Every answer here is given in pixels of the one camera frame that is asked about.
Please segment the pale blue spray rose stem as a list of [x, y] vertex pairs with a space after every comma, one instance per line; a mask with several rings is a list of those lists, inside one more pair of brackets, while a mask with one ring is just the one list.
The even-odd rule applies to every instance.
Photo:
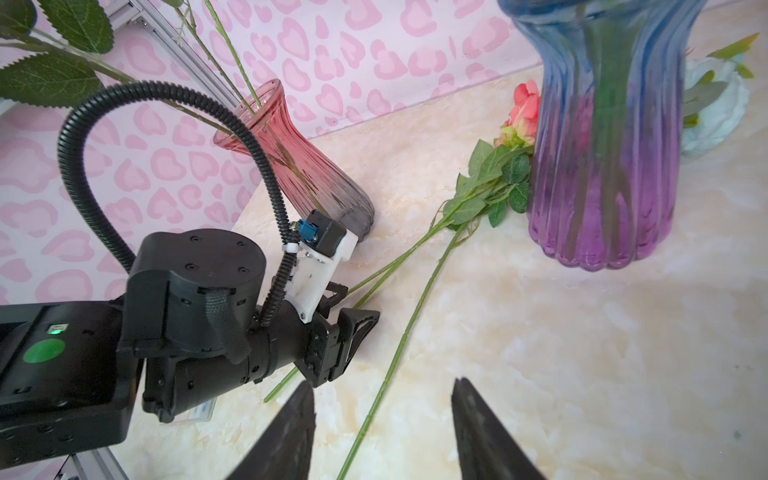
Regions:
[[755, 77], [745, 55], [758, 37], [686, 61], [681, 154], [687, 160], [714, 149], [741, 123], [750, 99], [747, 82]]

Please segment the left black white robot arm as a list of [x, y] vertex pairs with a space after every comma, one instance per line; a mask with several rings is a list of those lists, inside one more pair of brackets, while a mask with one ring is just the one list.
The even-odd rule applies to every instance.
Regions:
[[169, 423], [287, 364], [315, 387], [338, 378], [380, 318], [328, 320], [346, 289], [322, 267], [349, 254], [311, 254], [308, 304], [289, 293], [268, 322], [262, 249], [218, 229], [146, 237], [118, 299], [3, 306], [2, 467], [121, 443], [135, 405]]

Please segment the red glass vase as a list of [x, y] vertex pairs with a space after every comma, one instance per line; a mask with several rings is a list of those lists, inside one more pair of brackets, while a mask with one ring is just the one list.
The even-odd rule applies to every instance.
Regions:
[[375, 216], [369, 196], [294, 126], [279, 80], [261, 85], [256, 94], [235, 114], [259, 142], [287, 200], [301, 217], [318, 210], [364, 240]]

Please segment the purple blue glass vase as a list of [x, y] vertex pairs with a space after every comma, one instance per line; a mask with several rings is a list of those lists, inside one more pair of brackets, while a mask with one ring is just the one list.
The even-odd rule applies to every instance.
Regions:
[[671, 230], [685, 50], [700, 1], [504, 1], [543, 64], [529, 233], [567, 267], [621, 269]]

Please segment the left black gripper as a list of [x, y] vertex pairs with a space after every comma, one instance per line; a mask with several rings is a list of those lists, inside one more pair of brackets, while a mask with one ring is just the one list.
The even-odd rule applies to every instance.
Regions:
[[380, 312], [358, 308], [341, 308], [334, 324], [329, 322], [331, 309], [344, 300], [348, 288], [330, 282], [312, 313], [308, 326], [308, 343], [295, 366], [312, 387], [340, 377], [349, 366], [362, 342], [380, 320]]

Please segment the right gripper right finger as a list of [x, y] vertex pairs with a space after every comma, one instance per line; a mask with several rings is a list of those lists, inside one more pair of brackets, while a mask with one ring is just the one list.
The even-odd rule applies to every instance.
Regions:
[[451, 394], [453, 423], [464, 480], [545, 480], [467, 378]]

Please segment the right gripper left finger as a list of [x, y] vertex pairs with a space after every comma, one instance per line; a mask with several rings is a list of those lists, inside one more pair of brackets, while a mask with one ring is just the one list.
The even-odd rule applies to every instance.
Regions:
[[307, 479], [315, 429], [314, 390], [303, 381], [227, 479]]

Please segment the small pink spray rose stem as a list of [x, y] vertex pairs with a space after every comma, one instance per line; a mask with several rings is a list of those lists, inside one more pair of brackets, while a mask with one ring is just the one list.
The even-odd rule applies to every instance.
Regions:
[[[237, 107], [257, 99], [260, 83], [247, 73], [228, 2], [151, 2], [224, 80]], [[2, 2], [2, 101], [63, 110], [98, 88], [139, 80], [203, 90], [141, 25], [114, 30], [102, 1]]]

